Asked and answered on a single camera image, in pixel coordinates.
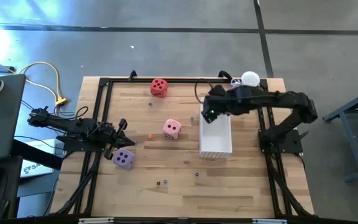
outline wooden tabletop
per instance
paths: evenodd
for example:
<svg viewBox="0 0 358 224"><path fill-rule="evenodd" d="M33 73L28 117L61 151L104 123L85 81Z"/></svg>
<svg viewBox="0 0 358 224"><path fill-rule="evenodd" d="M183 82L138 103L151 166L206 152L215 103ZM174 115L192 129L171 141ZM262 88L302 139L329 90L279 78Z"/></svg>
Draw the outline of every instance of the wooden tabletop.
<svg viewBox="0 0 358 224"><path fill-rule="evenodd" d="M89 107L84 117L92 117L99 78L83 79L77 108ZM269 91L285 91L283 79L269 78L267 81ZM209 86L200 83L197 89L202 97ZM101 120L105 97L106 88L98 121ZM102 157L92 216L273 217L266 162L257 137L257 111L231 117L233 154L229 158L201 159L198 157L199 109L194 84L191 83L170 83L167 97L162 99L150 94L147 83L115 83L108 121L117 127L121 118L127 120L126 135L138 142L137 146L127 148L136 154L136 162L131 170L124 170ZM278 124L290 114L290 110L274 108L273 113ZM182 124L177 140L167 139L162 134L167 119ZM76 189L83 157L83 152L75 152L63 161L51 212L61 208ZM300 159L293 154L283 154L283 164L288 187L302 206L313 213ZM82 209L86 204L88 187L89 184ZM280 190L278 194L284 211Z"/></svg>

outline black metal frame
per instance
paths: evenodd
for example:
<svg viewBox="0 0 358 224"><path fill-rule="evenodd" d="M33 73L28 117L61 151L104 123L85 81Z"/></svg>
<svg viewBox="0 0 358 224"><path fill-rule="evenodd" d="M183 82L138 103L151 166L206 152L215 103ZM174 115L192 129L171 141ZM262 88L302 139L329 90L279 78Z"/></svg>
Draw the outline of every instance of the black metal frame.
<svg viewBox="0 0 358 224"><path fill-rule="evenodd" d="M93 111L93 119L97 119L98 117L98 111L99 111L99 107L101 104L101 95L102 95L102 91L103 88L105 86L108 87L107 89L107 95L106 95L106 101L104 102L104 109L103 109L103 115L102 115L102 122L107 121L108 118L108 111L109 111L109 107L110 107L110 99L111 99L111 93L112 93L112 86L114 85L114 83L151 83L153 81L154 78L135 78L137 76L135 71L131 72L131 75L129 76L129 78L100 78L99 79L99 85L98 85L98 93L96 95L96 101L95 101L95 105L94 105L94 111ZM222 83L230 83L230 79L227 78L222 78L222 74L218 75L218 78L166 78L165 80L168 83L196 83L196 82L210 82L210 83L216 83L216 84L222 84ZM264 91L267 91L268 86L267 86L267 80L266 79L261 79L260 81L260 86L263 88ZM270 125L274 125L274 117L273 117L273 112L271 108L267 108L267 113L268 113L268 118L269 118L269 123ZM258 114L259 114L259 123L260 123L260 128L261 129L265 129L265 121L264 121L264 115L263 115L263 111L262 108L258 109ZM269 165L269 161L271 161L271 153L269 153L268 149L261 149L262 152L265 152L265 158L266 158L266 163L267 166ZM90 152L86 152L85 153L85 157L84 157L84 162L83 162L83 167L82 167L82 171L81 171L81 179L80 182L83 181L83 179L86 176L87 170L88 170L88 164L90 161ZM99 167L99 161L100 161L100 152L96 153L96 158L94 162L97 162L97 169ZM278 174L279 176L283 179L284 183L285 183L285 173L284 173L284 168L283 168L283 162L282 162L282 158L281 158L281 154L280 153L275 153L276 158L277 158L277 167L278 167ZM268 179L269 179L269 184L270 184L270 193L272 195L272 203L273 203L273 209L274 209L274 214L275 216L277 215L282 215L282 212L280 211L280 207L278 205L278 197L277 197L277 190L276 190L276 186L275 186L275 180L273 178L273 174L270 171L270 169L268 170ZM97 179L97 172L95 173L95 175L92 176L91 179L91 186L89 188L89 194L88 194L88 200L86 203L86 208L84 210L84 213L91 216L91 209L92 209L92 205L93 205L93 199L94 199L94 191L96 188L96 179ZM80 195L78 197L78 200L76 201L75 204L75 210L74 213L80 213L80 209L81 209L81 202L82 202L82 195ZM291 206L290 203L288 201L288 199L286 197L284 197L284 202L285 202L285 213L287 215L291 215L292 214L292 210L291 210ZM250 219L234 219L237 222L249 222Z"/></svg>
<svg viewBox="0 0 358 224"><path fill-rule="evenodd" d="M129 78L123 77L123 78L100 78L99 79L99 85L98 85L98 93L96 95L96 101L94 105L94 111L93 111L93 118L97 119L99 107L101 104L101 97L103 88L107 86L107 95L106 95L106 101L104 102L104 109L103 109L103 115L102 115L102 121L107 121L108 118L108 111L110 107L110 99L111 99L111 93L112 93L112 87L114 83L150 83L154 78L136 78L137 74L135 71L132 71ZM208 81L210 83L215 84L222 84L222 83L230 83L230 79L222 78L223 76L220 74L218 75L220 78L166 78L165 80L169 83L196 83L196 82L202 82L202 81ZM264 90L268 90L267 86L267 80L261 79L260 81L260 87ZM267 116L270 125L274 125L274 116L273 111L271 108L267 108ZM258 117L259 117L259 124L260 129L266 129L265 120L264 120L264 113L262 110L262 107L258 108ZM283 183L284 186L287 186L285 182L285 173L283 168L283 162L281 158L281 154L278 152L272 152L271 149L263 149L261 148L262 153L265 155L266 160L266 166L267 166L267 173L268 173L268 181L270 185L270 193L272 196L272 205L274 210L275 219L277 220L287 220L288 223L342 223L342 224L355 224L358 222L353 221L346 221L346 220L334 220L334 219L328 219L328 218L320 218L316 215L302 215L302 216L294 216L292 215L292 209L290 205L290 199L286 196L283 197L284 199L284 206L285 206L285 214L283 214L280 210L279 203L278 203L278 197L277 197L277 189L276 189L276 181L278 181L277 178L280 178L280 182ZM275 154L276 156L276 162L277 162L277 172L273 169L269 169L269 167L273 166L272 163L272 154ZM77 215L78 218L86 218L91 217L91 211L93 206L93 199L94 199L94 192L96 188L96 179L98 176L98 169L99 169L99 162L101 159L101 153L96 152L93 165L91 166L91 169L88 171L88 164L90 162L90 152L86 152L83 162L83 168L81 171L81 187L78 187L76 189L75 194L80 193L82 194L83 189L85 188L86 183L88 181L91 181L91 185L89 188L89 194L88 199L86 202L86 208L83 213L80 212L81 210L81 202L82 197L78 197L74 210L74 214L69 215L72 217L73 215ZM50 219L44 219L44 217L37 217L36 218L37 223L46 223L49 222ZM67 220L66 217L57 215L56 221L61 220ZM153 222L153 223L178 223L178 224L184 224L184 223L257 223L253 218L172 218L172 217L114 217L111 221L114 221L116 223L119 222Z"/></svg>

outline black cable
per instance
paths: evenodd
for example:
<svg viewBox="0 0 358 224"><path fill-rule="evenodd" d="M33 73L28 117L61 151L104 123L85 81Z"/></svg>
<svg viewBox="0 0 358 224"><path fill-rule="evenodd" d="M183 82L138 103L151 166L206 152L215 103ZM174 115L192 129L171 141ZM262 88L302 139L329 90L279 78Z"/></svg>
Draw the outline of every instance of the black cable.
<svg viewBox="0 0 358 224"><path fill-rule="evenodd" d="M74 115L75 115L75 112L62 111L60 105L56 105L56 106L55 106L55 108L53 109L53 113L54 113L54 115L61 114L61 115L63 115L63 116L74 116Z"/></svg>
<svg viewBox="0 0 358 224"><path fill-rule="evenodd" d="M97 175L98 168L99 168L99 162L100 162L100 156L97 156L98 152L96 153L95 157L93 158L93 163L91 167L88 170L88 173L83 177L83 179L80 181L80 184L77 186L77 188L74 190L74 193L71 195L71 197L65 202L63 207L59 209L56 214L67 214L71 208L73 207L75 201L78 199L79 195L84 191L84 188L88 184L88 182L93 178L94 175Z"/></svg>
<svg viewBox="0 0 358 224"><path fill-rule="evenodd" d="M208 83L209 86L211 87L211 89L213 89L213 86L212 86L212 84L211 84L208 80L205 80L205 79L203 79L203 78L200 78L200 79L197 79L197 80L196 80L196 84L194 85L194 95L196 96L196 99L197 99L197 101L198 101L199 103L203 103L203 102L201 102L201 100L198 98L198 95L197 95L197 84L198 84L198 82L199 82L200 80L204 80L206 83Z"/></svg>
<svg viewBox="0 0 358 224"><path fill-rule="evenodd" d="M82 122L82 125L86 127L86 136L90 136L90 129L88 125L86 125L84 122Z"/></svg>
<svg viewBox="0 0 358 224"><path fill-rule="evenodd" d="M78 113L79 113L82 109L84 109L84 108L85 108L85 112L82 113L81 115L78 115ZM88 112L88 110L89 110L89 108L88 108L87 106L81 107L81 108L78 109L78 111L75 113L74 119L77 119L77 118L80 118L80 117L84 116L84 114L86 114L86 112Z"/></svg>
<svg viewBox="0 0 358 224"><path fill-rule="evenodd" d="M46 127L47 129L51 129L51 130L54 130L56 132L56 134L59 136L58 132L62 133L62 134L65 134L65 132L59 130L59 129L56 129L56 128L51 128L51 127Z"/></svg>
<svg viewBox="0 0 358 224"><path fill-rule="evenodd" d="M34 108L26 101L22 100L21 102L23 105L27 106L27 108L29 108L30 110L34 110Z"/></svg>
<svg viewBox="0 0 358 224"><path fill-rule="evenodd" d="M66 155L63 157L63 160L65 160L69 155L71 155L73 151L67 152Z"/></svg>
<svg viewBox="0 0 358 224"><path fill-rule="evenodd" d="M25 103L23 103L22 102L22 104L26 107L26 108L28 108L29 110L32 110L29 106L27 106Z"/></svg>
<svg viewBox="0 0 358 224"><path fill-rule="evenodd" d="M271 170L271 173L273 175L273 178L275 179L278 186L283 191L283 194L287 196L289 199L292 207L297 212L298 215L311 215L308 211L306 211L302 205L297 201L295 196L292 194L291 190L287 187L287 185L284 183L283 179L278 174L276 168L274 168L273 162L271 160L268 160L267 168Z"/></svg>
<svg viewBox="0 0 358 224"><path fill-rule="evenodd" d="M49 208L49 206L50 206L50 204L51 204L51 202L52 202L52 198L53 198L53 195L54 195L54 191L55 191L55 187L56 187L56 184L57 184L57 180L58 180L58 179L59 179L59 178L56 179L56 181L55 181L55 183L54 183L54 185L53 185L53 187L52 187L52 192L50 193L49 201L48 201L47 207L45 208L45 211L44 211L43 216L45 216L45 214L47 213L48 208Z"/></svg>
<svg viewBox="0 0 358 224"><path fill-rule="evenodd" d="M296 157L299 157L299 159L301 159L302 164L303 164L303 170L306 170L305 162L304 162L303 158L301 157L301 155L299 155L299 153L294 153L294 155Z"/></svg>
<svg viewBox="0 0 358 224"><path fill-rule="evenodd" d="M82 109L86 109L84 113L82 113L81 115L78 115L78 112L80 112ZM55 120L65 120L65 121L72 121L74 119L78 119L80 117L82 117L84 114L86 114L86 112L88 112L88 107L87 106L83 106L81 107L77 112L76 112L76 116L72 117L72 118L51 118L50 116L43 116L43 115L39 115L39 114L33 114L33 115L36 115L36 116L40 116L42 118L48 118L48 119L55 119Z"/></svg>
<svg viewBox="0 0 358 224"><path fill-rule="evenodd" d="M62 148L60 147L54 147L54 146L51 146L50 144L44 142L43 140L39 140L39 139L36 139L36 138L32 138L32 137L27 137L27 136L13 136L14 138L28 138L28 139L33 139L33 140L36 140L36 141L40 141L40 142L43 142L44 144L46 144L47 146L49 147L52 147L52 148L55 148L55 149L61 149L63 150Z"/></svg>
<svg viewBox="0 0 358 224"><path fill-rule="evenodd" d="M91 136L93 133L95 133L96 130L98 130L100 128L100 126L102 126L102 124L99 124L91 133L87 134L86 137L89 137Z"/></svg>

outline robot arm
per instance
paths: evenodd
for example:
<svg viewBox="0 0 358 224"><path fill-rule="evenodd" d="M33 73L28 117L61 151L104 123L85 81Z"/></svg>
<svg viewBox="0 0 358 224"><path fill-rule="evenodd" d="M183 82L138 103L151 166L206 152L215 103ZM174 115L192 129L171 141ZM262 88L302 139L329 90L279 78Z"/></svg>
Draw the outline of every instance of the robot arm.
<svg viewBox="0 0 358 224"><path fill-rule="evenodd" d="M239 86L225 91L216 85L209 91L203 102L201 114L207 123L213 122L218 115L240 115L260 106L292 108L292 114L279 125L272 126L262 133L264 141L276 142L301 123L312 123L317 119L313 100L304 93L264 92L256 87Z"/></svg>
<svg viewBox="0 0 358 224"><path fill-rule="evenodd" d="M125 119L121 119L116 130L111 123L100 123L91 118L61 118L48 113L46 107L32 110L27 122L34 127L52 127L66 132L57 137L65 143L65 151L101 152L109 143L110 148L105 150L104 157L111 160L114 147L135 145L125 136L124 130L128 125Z"/></svg>

